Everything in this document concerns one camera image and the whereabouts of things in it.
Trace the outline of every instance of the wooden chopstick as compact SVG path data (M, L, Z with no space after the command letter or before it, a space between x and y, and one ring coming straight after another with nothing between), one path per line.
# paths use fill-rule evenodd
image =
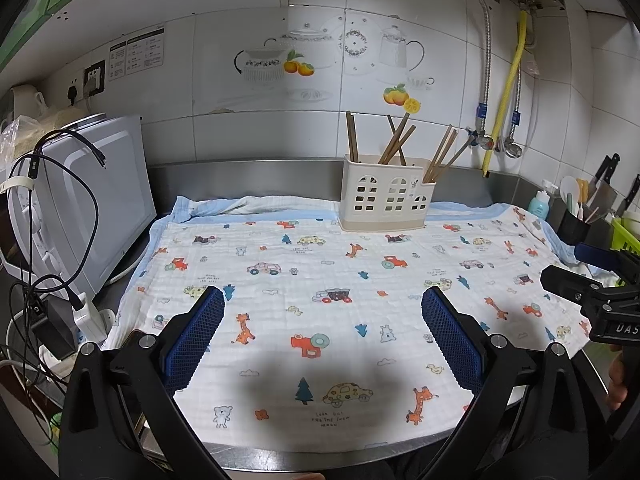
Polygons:
M349 117L347 118L347 120L351 123L351 135L353 136L353 139L351 141L353 143L353 161L359 162L360 158L358 157L358 138L356 136L356 119L354 119L351 112L349 112Z
M396 128L394 136L391 137L391 140L389 141L388 145L386 146L385 151L382 153L382 156L380 157L380 160L378 161L378 164L384 164L385 163L384 161L388 157L389 152L393 149L393 147L396 145L396 142L398 142L398 140L400 139L400 136L402 135L402 131L404 131L404 127L406 126L406 122L408 120L409 120L409 113L405 113L404 117L402 118L402 121L400 121L400 124Z
M349 116L351 112L346 113L347 119L347 140L349 141L349 160L351 162L355 162L355 158L353 156L353 135L351 134L351 121L349 120Z
M473 140L473 137L469 136L469 138L466 140L466 142L462 145L462 148L460 148L459 150L457 150L456 154L455 154L454 156L452 156L452 157L451 157L451 160L447 163L447 165L446 165L446 166L443 166L443 167L440 169L440 171L439 171L438 173L436 173L436 174L433 176L433 181L434 181L434 182L436 182L436 180L438 180L438 179L442 176L442 174L444 173L444 171L445 171L447 168L450 168L450 166L451 166L451 165L456 161L456 159L457 159L460 155L462 155L462 152L464 152L464 151L466 150L466 147L467 147L468 145L470 145L470 144L471 144L471 141L472 141L472 140Z
M399 140L398 142L396 142L396 145L394 146L394 148L389 152L389 156L385 162L385 164L388 164L389 161L393 158L393 156L396 154L396 152L398 150L400 150L402 148L402 145L406 142L406 140L411 136L411 134L414 132L415 130L415 125L412 124L412 126L407 130L407 132L404 134L404 137L402 137L402 140Z
M394 124L394 120L391 118L390 115L386 116L386 118L389 120L389 126L391 126L391 133L394 134L396 132L396 125ZM402 151L402 148L400 148L399 153L400 153L400 164L402 164L403 166L406 166L406 159L404 158L404 152Z
M442 140L440 141L440 145L438 146L438 149L436 150L435 154L433 155L433 158L431 159L431 163L429 164L429 167L427 168L427 171L424 172L424 177L422 178L422 183L423 184L426 184L429 181L428 177L430 176L431 172L433 171L433 167L434 167L434 165L436 163L436 160L440 156L440 150L443 148L443 146L447 142L447 137L449 137L449 133L450 133L452 128L453 128L453 126L452 126L452 124L450 124L447 127L447 131L444 132L444 136L442 137Z

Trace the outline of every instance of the cartoon car print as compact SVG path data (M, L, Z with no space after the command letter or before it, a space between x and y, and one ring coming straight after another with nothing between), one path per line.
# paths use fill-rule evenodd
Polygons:
M533 280L528 274L519 274L513 279L513 283L516 285L527 285L527 283L533 283Z
M408 242L409 240L411 240L411 237L408 235L398 235L398 236L392 236L392 235L385 235L386 241L389 242L390 244L400 244L402 242Z
M405 269L407 265L406 261L398 260L395 256L385 256L385 261L382 262L382 266L385 267L385 269L393 269L394 267L402 267Z
M530 305L525 305L522 307L525 314L533 314L536 317L542 317L542 311L540 310L540 306L535 303L531 303Z
M308 246L309 244L324 245L325 243L326 240L322 240L322 238L319 238L317 236L305 236L303 238L300 238L300 240L298 241L298 244L302 246Z
M358 399L360 402L367 402L373 395L372 390L366 390L355 383L340 383L332 386L322 402L330 404L334 408L340 408L347 400Z
M460 262L460 265L465 267L465 269L470 269L471 267L477 267L478 269L482 269L484 267L478 260L465 260L464 262Z
M353 300L349 297L348 288L328 288L327 290L319 290L316 295L311 298L312 301L322 301L323 303L331 303L332 301L344 301L351 303Z
M439 286L440 290L442 291L449 290L451 288L452 283L453 282L451 280L448 280L447 278L440 278L437 282L432 282L431 280L424 280L424 286L426 287Z
M266 264L265 262L259 262L254 266L247 267L246 271L254 276L260 272L268 272L271 276L276 276L282 272L282 269L278 264Z

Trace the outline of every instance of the white microwave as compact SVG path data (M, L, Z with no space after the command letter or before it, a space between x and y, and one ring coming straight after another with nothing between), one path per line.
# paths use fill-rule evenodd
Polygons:
M107 119L97 114L66 126L82 134L106 157L102 168L92 152L72 136L47 142L42 153L54 158L92 190L98 203L98 229L82 271L71 284L92 299L116 264L146 226L156 208L146 174L139 116ZM14 172L26 175L29 161ZM91 236L94 204L84 187L68 173L40 161L31 197L35 280L45 274L63 280L76 271ZM0 196L0 258L12 276L27 280L29 257L28 191L15 187ZM47 280L42 286L56 286ZM66 299L64 290L59 292Z

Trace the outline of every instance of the chopstick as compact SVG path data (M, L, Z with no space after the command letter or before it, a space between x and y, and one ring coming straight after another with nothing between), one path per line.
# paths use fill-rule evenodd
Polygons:
M347 136L349 137L349 157L352 162L359 162L358 141L356 140L356 122L351 112L347 112Z
M454 156L451 157L451 160L447 163L446 166L443 166L440 171L438 173L436 173L433 176L433 181L435 182L436 180L438 180L442 174L445 172L445 170L447 168L449 168L455 161L456 159L462 155L462 152L464 152L466 150L466 147L471 144L471 141L473 140L473 137L469 136L468 139L466 140L466 142L462 145L462 148L460 148L459 150L457 150L456 154Z
M395 134L396 125L394 124L394 120L391 118L390 115L386 116L386 118L389 120L389 126L391 126L391 132ZM400 153L400 164L402 164L403 166L406 166L406 159L404 158L404 152L402 151L402 148L400 148L398 151Z
M438 146L438 149L436 150L436 153L433 155L433 158L431 159L431 162L429 164L429 167L427 168L427 171L424 172L424 177L422 178L422 183L423 184L427 183L428 177L430 176L431 171L433 171L433 166L434 166L434 164L436 162L436 159L440 155L440 150L443 148L445 142L447 142L447 137L449 137L449 133L450 133L452 128L453 128L453 126L450 124L449 127L447 128L447 131L444 133L444 137L442 137L442 140L440 141L440 145Z
M394 136L391 137L391 140L386 146L385 151L382 153L382 156L380 156L380 160L378 161L378 164L386 164L385 160L388 157L389 152L396 145L396 142L398 142L398 140L400 139L400 136L402 135L402 132L404 131L404 127L406 126L406 122L408 120L409 120L409 113L405 113L404 117L402 118L402 121L400 121L400 124L398 125L398 127L394 132Z

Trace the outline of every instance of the black knife handle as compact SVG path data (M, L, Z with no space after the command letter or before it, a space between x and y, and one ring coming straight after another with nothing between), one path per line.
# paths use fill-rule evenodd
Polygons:
M604 176L602 177L603 182L606 182L607 184L611 184L611 177L613 176L614 171L616 171L616 168L619 162L620 162L620 156L617 153L614 153L613 156L611 157L611 162L609 163L609 167L607 168L607 170L604 173Z

